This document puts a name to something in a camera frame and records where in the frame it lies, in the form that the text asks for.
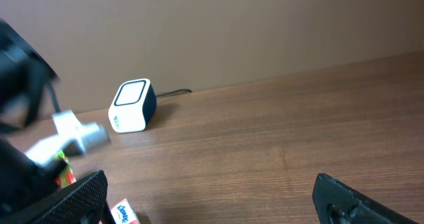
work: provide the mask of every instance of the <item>wall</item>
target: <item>wall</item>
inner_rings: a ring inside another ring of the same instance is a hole
[[[0,0],[76,112],[118,86],[195,91],[422,49],[424,0]]]

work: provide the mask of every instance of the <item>red and white package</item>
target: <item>red and white package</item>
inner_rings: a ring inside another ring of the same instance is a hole
[[[126,199],[112,207],[111,213],[117,224],[140,224],[135,212]]]

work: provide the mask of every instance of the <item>wooden table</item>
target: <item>wooden table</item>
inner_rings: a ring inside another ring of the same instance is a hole
[[[424,53],[162,98],[141,133],[113,132],[106,109],[78,117],[111,144],[72,159],[76,175],[104,170],[110,205],[128,198],[144,223],[318,223],[320,172],[424,222]]]

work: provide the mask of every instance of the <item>black cable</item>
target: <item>black cable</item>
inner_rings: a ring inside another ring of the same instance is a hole
[[[174,94],[174,93],[177,93],[177,92],[181,92],[181,91],[185,91],[185,92],[188,92],[188,93],[191,93],[192,92],[190,89],[178,89],[178,90],[175,90],[175,91],[170,91],[170,92],[166,92],[166,93],[162,93],[162,94],[156,95],[156,97],[162,97],[162,96],[165,96],[165,95],[171,95],[171,94]]]
[[[46,84],[48,91],[50,92],[50,95],[52,96],[52,102],[53,102],[53,107],[54,107],[54,112],[56,113],[60,113],[60,107],[59,107],[59,102],[58,102],[58,98],[56,97],[56,93],[54,92],[54,88],[52,86],[52,84],[49,82],[47,82]]]

